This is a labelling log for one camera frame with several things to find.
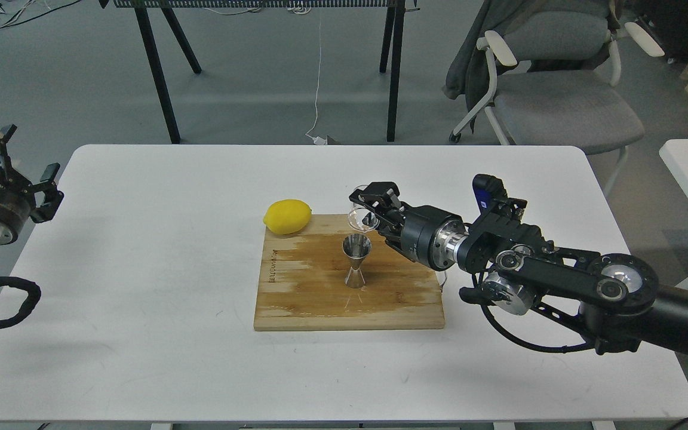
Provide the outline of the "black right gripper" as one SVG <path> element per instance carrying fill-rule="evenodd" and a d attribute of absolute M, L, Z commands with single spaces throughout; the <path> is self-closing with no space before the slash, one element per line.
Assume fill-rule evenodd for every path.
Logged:
<path fill-rule="evenodd" d="M 376 231 L 393 234 L 389 245 L 402 256 L 434 271 L 453 266 L 457 247 L 468 236 L 462 219 L 437 207 L 403 205 L 399 195 L 394 182 L 371 182 L 355 188 L 349 197 L 379 219 Z"/>

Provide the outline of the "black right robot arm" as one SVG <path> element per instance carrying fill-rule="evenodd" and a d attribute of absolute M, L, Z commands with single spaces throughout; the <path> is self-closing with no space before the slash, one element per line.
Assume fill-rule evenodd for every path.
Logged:
<path fill-rule="evenodd" d="M 399 201 L 396 183 L 372 182 L 350 194 L 379 221 L 393 250 L 434 271 L 469 273 L 459 290 L 480 305 L 489 324 L 533 351 L 596 354 L 634 352 L 641 342 L 688 355 L 688 291 L 661 286 L 640 258 L 622 253 L 557 247 L 538 226 L 521 222 L 527 202 L 509 198 L 500 179 L 477 174 L 472 188 L 480 209 L 473 223 L 432 206 Z M 524 341 L 495 321 L 497 306 L 513 315 L 535 311 L 580 335 L 581 345 L 547 348 Z"/>

